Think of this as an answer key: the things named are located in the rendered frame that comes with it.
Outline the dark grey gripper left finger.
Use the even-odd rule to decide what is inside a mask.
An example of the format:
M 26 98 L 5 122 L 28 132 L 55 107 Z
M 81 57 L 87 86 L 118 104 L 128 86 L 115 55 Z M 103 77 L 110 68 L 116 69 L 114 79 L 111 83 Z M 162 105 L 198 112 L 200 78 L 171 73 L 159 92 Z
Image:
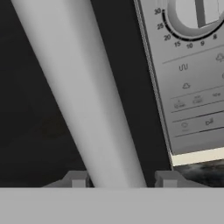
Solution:
M 47 188 L 89 188 L 92 186 L 87 171 L 69 171 L 62 179 L 46 185 Z

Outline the black microwave door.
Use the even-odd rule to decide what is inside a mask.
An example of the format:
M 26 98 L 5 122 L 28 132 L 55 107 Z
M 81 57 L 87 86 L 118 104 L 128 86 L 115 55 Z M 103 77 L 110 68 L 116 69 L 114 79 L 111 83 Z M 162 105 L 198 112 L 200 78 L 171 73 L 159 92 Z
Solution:
M 171 162 L 134 0 L 90 0 L 146 182 Z M 87 171 L 11 0 L 0 0 L 0 186 Z

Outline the grey microwave oven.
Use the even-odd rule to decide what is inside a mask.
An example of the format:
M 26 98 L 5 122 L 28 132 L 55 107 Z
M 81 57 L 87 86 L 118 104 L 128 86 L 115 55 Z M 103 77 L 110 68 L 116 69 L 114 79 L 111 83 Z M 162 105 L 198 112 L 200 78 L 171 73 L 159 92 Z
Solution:
M 224 0 L 134 0 L 174 166 L 224 158 Z

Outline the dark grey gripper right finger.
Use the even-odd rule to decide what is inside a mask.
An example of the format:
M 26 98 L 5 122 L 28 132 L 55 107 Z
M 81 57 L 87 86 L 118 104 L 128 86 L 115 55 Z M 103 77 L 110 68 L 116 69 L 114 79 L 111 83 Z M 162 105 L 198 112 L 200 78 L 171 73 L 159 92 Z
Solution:
M 155 187 L 163 188 L 203 188 L 204 185 L 187 180 L 177 171 L 156 171 Z

